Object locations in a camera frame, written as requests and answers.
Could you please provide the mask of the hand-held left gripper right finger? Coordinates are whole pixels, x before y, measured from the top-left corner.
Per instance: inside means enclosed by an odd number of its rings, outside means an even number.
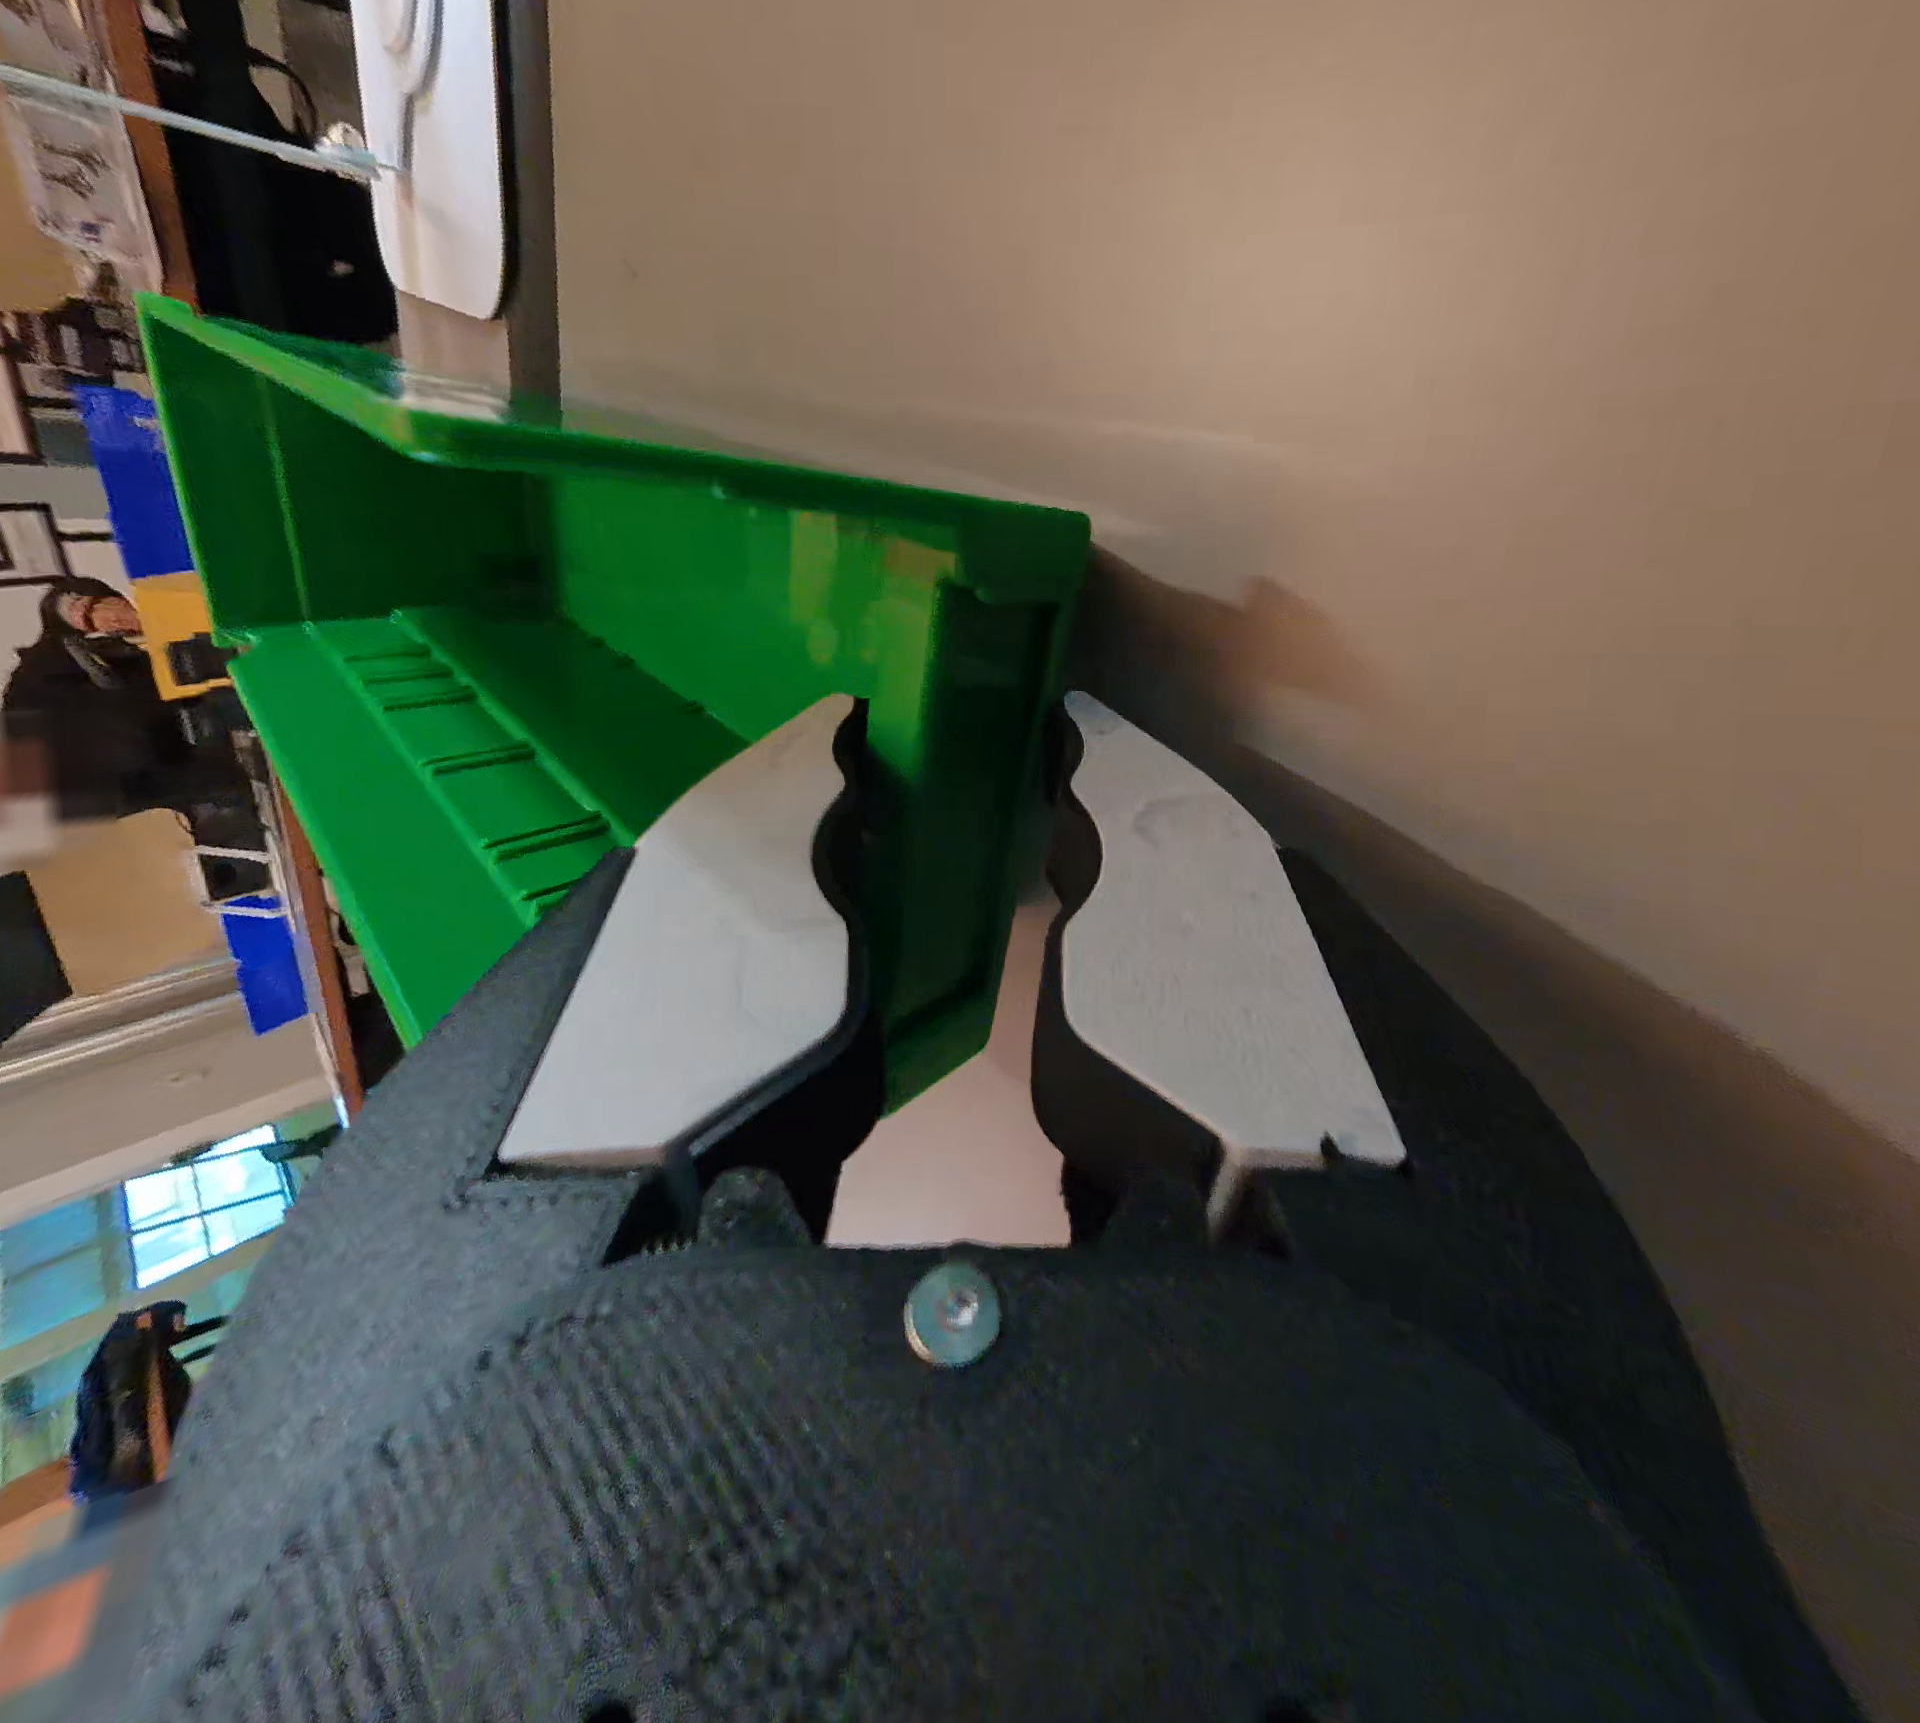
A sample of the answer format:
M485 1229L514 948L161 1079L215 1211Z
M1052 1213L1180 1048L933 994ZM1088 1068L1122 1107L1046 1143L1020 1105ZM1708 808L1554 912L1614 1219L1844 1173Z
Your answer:
M1083 690L1050 734L1059 910L1034 1113L1075 1221L1162 1181L1225 1235L1271 1175L1402 1171L1406 1139L1268 832Z

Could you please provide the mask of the yellow box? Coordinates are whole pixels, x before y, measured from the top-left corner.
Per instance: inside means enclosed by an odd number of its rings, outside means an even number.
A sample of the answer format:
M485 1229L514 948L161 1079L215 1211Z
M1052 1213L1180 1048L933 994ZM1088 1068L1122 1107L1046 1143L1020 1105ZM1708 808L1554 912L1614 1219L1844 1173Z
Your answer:
M187 702L228 688L230 652L215 642L200 576L183 570L136 578L130 588L159 696Z

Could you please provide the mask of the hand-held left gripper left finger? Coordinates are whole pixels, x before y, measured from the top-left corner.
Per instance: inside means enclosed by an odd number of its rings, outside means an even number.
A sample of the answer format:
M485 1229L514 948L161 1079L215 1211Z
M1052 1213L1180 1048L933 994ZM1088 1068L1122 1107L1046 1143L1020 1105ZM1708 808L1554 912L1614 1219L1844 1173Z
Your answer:
M633 846L498 1163L838 1175L878 1121L867 706L822 698Z

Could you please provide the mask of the green plastic bin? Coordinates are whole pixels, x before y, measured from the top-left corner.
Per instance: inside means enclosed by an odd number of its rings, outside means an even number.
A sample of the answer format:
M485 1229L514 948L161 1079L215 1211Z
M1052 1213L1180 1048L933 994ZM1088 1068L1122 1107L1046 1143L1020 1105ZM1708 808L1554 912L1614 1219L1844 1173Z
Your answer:
M140 296L216 642L400 1042L842 694L896 1111L991 1038L1044 856L1081 512L571 418Z

